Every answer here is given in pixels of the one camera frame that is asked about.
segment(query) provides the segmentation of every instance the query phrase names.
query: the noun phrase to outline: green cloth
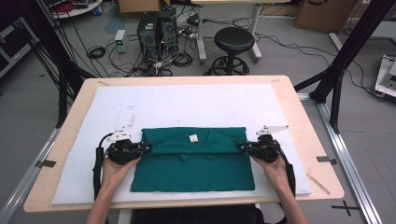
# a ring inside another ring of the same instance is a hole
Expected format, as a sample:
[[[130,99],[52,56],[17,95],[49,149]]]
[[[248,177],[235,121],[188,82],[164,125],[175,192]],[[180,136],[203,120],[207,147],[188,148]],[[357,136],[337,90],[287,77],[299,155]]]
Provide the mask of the green cloth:
[[[254,190],[250,158],[237,144],[246,128],[143,129],[152,149],[136,166],[133,192]],[[191,142],[196,134],[198,142]]]

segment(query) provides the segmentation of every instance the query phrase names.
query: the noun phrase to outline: human hand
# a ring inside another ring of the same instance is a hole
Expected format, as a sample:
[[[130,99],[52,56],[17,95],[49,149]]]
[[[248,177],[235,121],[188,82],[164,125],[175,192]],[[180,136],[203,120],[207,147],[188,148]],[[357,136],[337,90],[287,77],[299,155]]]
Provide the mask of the human hand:
[[[268,163],[255,157],[252,158],[262,167],[275,189],[284,186],[289,187],[288,175],[286,173],[286,163],[282,157],[278,156],[276,161],[272,163]]]
[[[140,161],[140,158],[130,161],[125,165],[118,165],[109,157],[103,161],[102,188],[117,189],[129,169]]]

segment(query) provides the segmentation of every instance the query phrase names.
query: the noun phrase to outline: human arm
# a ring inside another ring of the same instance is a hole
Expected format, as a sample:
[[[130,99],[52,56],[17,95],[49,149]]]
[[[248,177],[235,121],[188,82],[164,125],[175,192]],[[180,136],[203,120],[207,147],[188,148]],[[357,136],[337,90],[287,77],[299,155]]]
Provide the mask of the human arm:
[[[282,204],[288,223],[308,223],[302,209],[300,208],[300,205],[297,203],[297,200],[294,198],[294,195],[292,194],[289,187],[288,176],[286,173],[286,164],[283,159],[278,157],[273,163],[267,163],[263,160],[254,157],[252,158],[262,167],[271,184],[274,186],[275,192],[280,200],[280,203]]]
[[[91,212],[88,215],[87,224],[106,222],[108,209],[110,208],[111,201],[117,188],[128,173],[129,169],[137,164],[139,160],[140,159],[130,161],[121,166],[111,161],[109,158],[105,158],[103,162],[102,187],[100,188]]]

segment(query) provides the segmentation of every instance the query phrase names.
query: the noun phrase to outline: white paper sheet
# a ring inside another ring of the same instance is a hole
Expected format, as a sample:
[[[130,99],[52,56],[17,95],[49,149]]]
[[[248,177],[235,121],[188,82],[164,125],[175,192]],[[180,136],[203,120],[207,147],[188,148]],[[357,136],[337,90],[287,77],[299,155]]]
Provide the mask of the white paper sheet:
[[[92,168],[95,149],[102,137],[122,126],[141,139],[143,128],[246,127],[247,139],[263,125],[287,125],[269,84],[216,84],[189,86],[101,87],[66,160],[53,204],[92,203]],[[296,175],[297,195],[311,193],[290,132],[274,133]],[[104,142],[106,149],[110,143]],[[130,192],[134,168],[121,183],[113,202],[186,200],[276,195],[262,168],[252,161],[255,190],[193,193]]]

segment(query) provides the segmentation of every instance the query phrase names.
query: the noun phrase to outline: rolling stool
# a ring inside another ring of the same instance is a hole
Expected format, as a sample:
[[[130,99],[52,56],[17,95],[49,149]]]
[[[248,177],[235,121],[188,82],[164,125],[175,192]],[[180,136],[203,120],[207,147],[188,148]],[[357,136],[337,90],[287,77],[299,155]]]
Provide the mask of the rolling stool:
[[[207,72],[204,72],[204,76],[210,76],[212,72],[218,76],[230,76],[233,72],[241,76],[246,75],[249,72],[248,65],[242,59],[235,57],[235,55],[251,49],[254,42],[253,35],[242,28],[227,27],[218,31],[215,35],[215,43],[228,56],[217,58],[212,63],[212,67]]]

